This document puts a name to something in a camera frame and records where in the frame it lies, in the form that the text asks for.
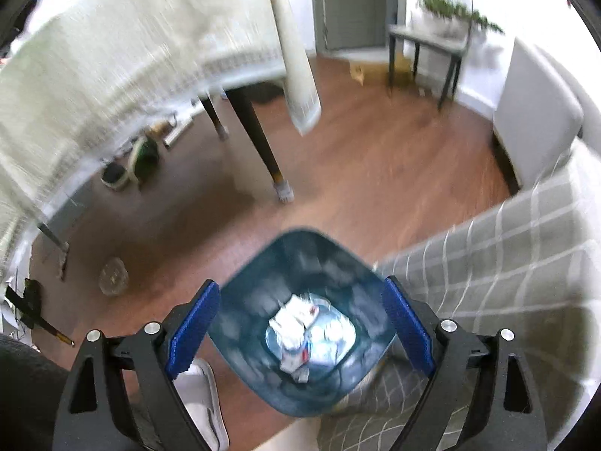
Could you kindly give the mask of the white paper ball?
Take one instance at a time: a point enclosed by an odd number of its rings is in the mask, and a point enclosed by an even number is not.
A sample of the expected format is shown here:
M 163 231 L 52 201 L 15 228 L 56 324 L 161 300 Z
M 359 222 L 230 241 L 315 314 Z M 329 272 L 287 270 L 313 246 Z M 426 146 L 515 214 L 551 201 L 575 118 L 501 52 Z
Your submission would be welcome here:
M 295 383 L 309 382 L 310 329 L 319 316 L 312 299 L 293 295 L 269 320 L 269 331 L 277 343 L 279 369 Z

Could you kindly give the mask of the dark teal trash bin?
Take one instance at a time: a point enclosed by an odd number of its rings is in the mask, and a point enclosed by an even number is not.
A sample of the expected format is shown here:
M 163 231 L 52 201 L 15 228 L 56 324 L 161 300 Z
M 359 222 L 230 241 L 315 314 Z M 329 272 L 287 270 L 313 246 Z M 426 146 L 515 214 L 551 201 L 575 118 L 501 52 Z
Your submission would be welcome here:
M 312 229 L 286 231 L 221 289 L 210 338 L 277 411 L 307 418 L 347 396 L 392 343 L 383 280 Z

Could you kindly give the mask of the white slipper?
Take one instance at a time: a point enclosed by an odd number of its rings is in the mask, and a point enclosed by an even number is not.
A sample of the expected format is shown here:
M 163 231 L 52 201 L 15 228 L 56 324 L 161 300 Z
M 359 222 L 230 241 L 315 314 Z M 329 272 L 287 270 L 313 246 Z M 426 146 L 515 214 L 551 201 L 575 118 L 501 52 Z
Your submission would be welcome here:
M 223 420 L 211 365 L 194 359 L 173 382 L 184 408 L 212 451 L 226 451 L 230 441 Z

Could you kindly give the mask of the grey checked tablecloth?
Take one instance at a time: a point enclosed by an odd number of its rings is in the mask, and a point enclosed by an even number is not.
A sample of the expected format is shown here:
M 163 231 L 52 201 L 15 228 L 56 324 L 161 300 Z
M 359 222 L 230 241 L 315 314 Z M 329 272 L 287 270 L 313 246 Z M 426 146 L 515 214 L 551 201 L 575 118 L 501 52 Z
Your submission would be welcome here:
M 515 332 L 552 450 L 600 446 L 600 158 L 574 145 L 528 191 L 388 257 L 381 276 L 465 330 Z

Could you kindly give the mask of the black table leg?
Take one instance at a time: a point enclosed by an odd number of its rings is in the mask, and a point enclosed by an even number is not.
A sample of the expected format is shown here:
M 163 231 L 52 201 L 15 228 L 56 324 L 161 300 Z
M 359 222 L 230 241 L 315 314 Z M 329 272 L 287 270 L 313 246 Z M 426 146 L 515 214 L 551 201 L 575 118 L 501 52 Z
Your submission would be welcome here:
M 201 102 L 204 110 L 206 111 L 207 115 L 211 119 L 211 121 L 215 127 L 215 130 L 217 132 L 218 138 L 221 139 L 221 141 L 227 141 L 229 138 L 228 129 L 221 122 L 211 99 L 210 98 L 201 99 L 200 102 Z
M 280 170 L 251 100 L 249 100 L 242 88 L 228 90 L 225 92 L 225 95 L 263 164 L 267 168 L 278 200 L 282 204 L 291 203 L 294 200 L 293 189 Z

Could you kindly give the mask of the flat cardboard box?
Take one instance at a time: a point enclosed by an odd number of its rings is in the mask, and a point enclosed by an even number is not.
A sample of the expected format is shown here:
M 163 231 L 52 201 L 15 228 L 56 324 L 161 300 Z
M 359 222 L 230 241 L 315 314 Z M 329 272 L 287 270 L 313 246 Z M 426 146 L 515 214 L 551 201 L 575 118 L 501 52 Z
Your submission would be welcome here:
M 349 73 L 362 86 L 404 86 L 414 80 L 412 60 L 401 53 L 395 55 L 392 76 L 389 76 L 388 62 L 351 61 Z

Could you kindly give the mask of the beige patterned tablecloth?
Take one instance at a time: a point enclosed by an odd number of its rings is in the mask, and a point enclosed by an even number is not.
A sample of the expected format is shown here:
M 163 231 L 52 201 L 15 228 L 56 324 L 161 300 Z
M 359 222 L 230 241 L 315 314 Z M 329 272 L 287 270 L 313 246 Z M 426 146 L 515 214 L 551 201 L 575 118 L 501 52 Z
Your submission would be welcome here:
M 321 103 L 286 0 L 70 0 L 1 70 L 1 267 L 80 167 L 190 100 L 277 80 L 300 133 Z

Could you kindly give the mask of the potted green plant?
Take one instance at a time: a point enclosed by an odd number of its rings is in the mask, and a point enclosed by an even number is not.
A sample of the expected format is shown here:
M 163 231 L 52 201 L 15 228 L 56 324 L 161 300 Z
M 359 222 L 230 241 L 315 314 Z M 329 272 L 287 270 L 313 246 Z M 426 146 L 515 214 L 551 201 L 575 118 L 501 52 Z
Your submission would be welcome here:
M 473 30 L 487 33 L 504 34 L 504 30 L 475 9 L 474 3 L 458 0 L 419 0 L 419 6 L 424 13 L 434 20 L 445 24 L 443 36 L 449 39 L 462 40 Z

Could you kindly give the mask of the grey door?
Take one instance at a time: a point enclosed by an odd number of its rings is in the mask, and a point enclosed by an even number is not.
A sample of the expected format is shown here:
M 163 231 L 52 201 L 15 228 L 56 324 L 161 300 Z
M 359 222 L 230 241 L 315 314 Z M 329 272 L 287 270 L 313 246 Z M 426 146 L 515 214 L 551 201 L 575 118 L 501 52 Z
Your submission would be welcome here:
M 388 27 L 405 21 L 406 0 L 312 0 L 317 52 L 385 48 Z

